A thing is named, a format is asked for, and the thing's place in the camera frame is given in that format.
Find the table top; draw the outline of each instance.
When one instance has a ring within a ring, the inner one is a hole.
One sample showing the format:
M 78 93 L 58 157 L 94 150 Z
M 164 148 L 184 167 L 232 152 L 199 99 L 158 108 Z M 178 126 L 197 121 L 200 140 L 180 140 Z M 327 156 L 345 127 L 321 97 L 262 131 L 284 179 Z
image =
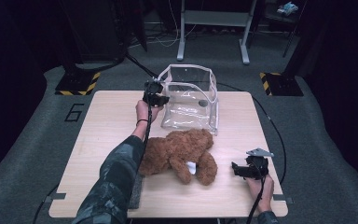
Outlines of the table top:
M 98 179 L 99 169 L 109 152 L 127 138 L 136 123 L 136 102 L 142 91 L 97 91 L 79 132 L 71 157 L 57 188 L 64 200 L 54 200 L 51 217 L 75 217 L 77 209 Z M 248 92 L 219 91 L 218 135 L 213 136 L 213 155 L 218 171 L 210 186 L 194 176 L 182 184 L 173 171 L 144 178 L 140 207 L 129 217 L 247 217 L 254 204 L 246 181 L 235 176 L 231 162 L 246 165 L 246 151 L 257 147 L 269 151 Z M 160 123 L 163 111 L 151 126 L 149 137 L 164 137 L 169 131 Z M 269 173 L 275 181 L 274 194 L 282 189 L 271 158 Z M 288 213 L 285 201 L 272 201 L 277 217 Z

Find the clear plastic box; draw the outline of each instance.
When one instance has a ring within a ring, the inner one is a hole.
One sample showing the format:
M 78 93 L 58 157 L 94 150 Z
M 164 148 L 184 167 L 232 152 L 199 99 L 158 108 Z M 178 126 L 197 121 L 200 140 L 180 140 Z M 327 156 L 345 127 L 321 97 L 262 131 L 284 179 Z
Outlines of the clear plastic box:
M 194 64 L 171 64 L 159 76 L 162 94 L 170 97 L 161 127 L 206 129 L 217 135 L 218 98 L 211 69 Z

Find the yellow and black striped tape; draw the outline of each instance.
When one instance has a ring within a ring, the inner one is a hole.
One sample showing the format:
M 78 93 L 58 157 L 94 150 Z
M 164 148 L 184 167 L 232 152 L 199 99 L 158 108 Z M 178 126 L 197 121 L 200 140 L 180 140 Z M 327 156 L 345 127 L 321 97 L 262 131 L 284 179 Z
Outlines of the yellow and black striped tape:
M 91 83 L 89 84 L 89 87 L 84 91 L 56 91 L 55 93 L 57 95 L 90 95 L 92 93 L 92 90 L 94 90 L 100 75 L 101 73 L 95 74 L 92 78 Z
M 267 75 L 280 76 L 280 73 L 260 73 L 261 81 L 263 82 L 264 91 L 266 95 L 272 95 L 271 88 L 269 87 L 269 83 L 267 82 Z

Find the teddy bear leg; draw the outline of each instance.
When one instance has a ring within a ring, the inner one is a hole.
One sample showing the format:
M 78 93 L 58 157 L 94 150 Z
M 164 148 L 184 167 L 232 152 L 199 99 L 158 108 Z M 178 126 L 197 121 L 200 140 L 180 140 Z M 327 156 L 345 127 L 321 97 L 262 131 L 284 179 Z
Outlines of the teddy bear leg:
M 187 165 L 184 161 L 177 157 L 170 158 L 170 164 L 176 175 L 183 183 L 188 184 L 191 181 L 191 173 L 188 171 Z
M 217 164 L 209 152 L 204 152 L 198 162 L 196 177 L 202 185 L 210 185 L 217 174 Z

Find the brown teddy bear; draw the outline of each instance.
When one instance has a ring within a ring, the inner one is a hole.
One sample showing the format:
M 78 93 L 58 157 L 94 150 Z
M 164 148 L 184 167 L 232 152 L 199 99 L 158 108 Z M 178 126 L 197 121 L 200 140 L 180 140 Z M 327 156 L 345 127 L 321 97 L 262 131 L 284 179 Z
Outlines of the brown teddy bear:
M 207 151 L 212 145 L 213 137 L 205 129 L 173 131 L 165 138 L 149 138 L 139 172 L 141 175 L 153 175 L 172 167 L 179 179 L 188 184 L 191 173 L 186 163 L 192 161 L 197 165 L 199 182 L 210 185 L 217 174 L 216 162 Z

